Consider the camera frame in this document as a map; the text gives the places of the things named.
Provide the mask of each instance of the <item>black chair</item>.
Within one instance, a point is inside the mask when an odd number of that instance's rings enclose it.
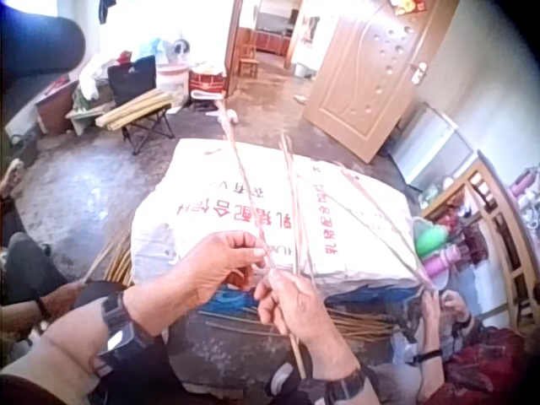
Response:
[[[124,63],[119,66],[111,66],[107,69],[107,74],[109,76],[109,85],[115,98],[116,107],[124,105],[128,101],[137,98],[139,95],[143,95],[151,89],[156,88],[155,57],[153,56],[143,57],[136,62]],[[172,132],[169,121],[167,120],[167,116],[165,114],[169,109],[170,105],[162,106],[154,111],[149,112],[148,114],[135,118],[129,124],[121,128],[124,142],[126,140],[129,141],[133,147],[134,155],[139,153],[141,147],[146,143],[152,132],[163,135],[169,139],[175,137],[175,134]],[[146,127],[139,123],[141,120],[149,120],[154,124],[152,127]],[[170,134],[158,131],[156,129],[162,120],[167,124]],[[128,127],[141,128],[146,131],[146,134],[138,145],[133,143],[132,136],[127,130]]]

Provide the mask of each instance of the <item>door handle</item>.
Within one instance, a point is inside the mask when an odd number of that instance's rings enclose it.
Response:
[[[420,83],[422,83],[422,80],[424,79],[425,74],[428,71],[428,64],[426,62],[420,62],[417,66],[410,63],[409,66],[411,67],[411,69],[414,69],[414,75],[411,78],[411,81],[417,86],[420,85]]]

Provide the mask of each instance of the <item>concrete floor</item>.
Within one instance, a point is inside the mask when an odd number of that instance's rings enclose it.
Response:
[[[312,84],[262,63],[259,77],[242,79],[227,103],[240,118],[236,139],[277,149],[285,132],[296,154],[341,162],[407,194],[390,159],[376,156],[367,165],[302,120],[304,106],[293,97],[308,96]],[[127,215],[159,183],[179,139],[222,137],[215,118],[191,109],[171,116],[170,124],[176,139],[154,136],[139,156],[132,156],[119,131],[90,128],[82,137],[67,133],[40,140],[40,156],[13,196],[29,234],[51,245],[62,273],[70,278],[85,274],[106,242],[126,226]]]

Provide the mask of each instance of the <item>wooden door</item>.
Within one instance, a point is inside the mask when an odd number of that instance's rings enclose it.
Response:
[[[429,74],[457,3],[425,0],[427,11],[396,16],[388,0],[350,2],[304,118],[369,163]]]

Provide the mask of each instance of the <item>black wristband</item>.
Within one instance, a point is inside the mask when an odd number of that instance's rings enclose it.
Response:
[[[51,313],[47,310],[45,307],[45,304],[43,304],[43,301],[41,298],[36,298],[35,303],[37,304],[38,308],[40,309],[41,314],[43,315],[43,319],[47,320],[51,318]]]
[[[459,326],[460,329],[467,329],[471,325],[471,321],[473,321],[473,314],[469,312],[469,317],[464,322],[456,322],[456,324]]]
[[[435,357],[442,357],[442,349],[441,348],[438,348],[436,350],[432,350],[431,352],[428,352],[428,353],[418,354],[418,355],[414,356],[414,363],[418,365],[420,363],[423,363],[424,361],[427,361],[429,359],[433,359]]]

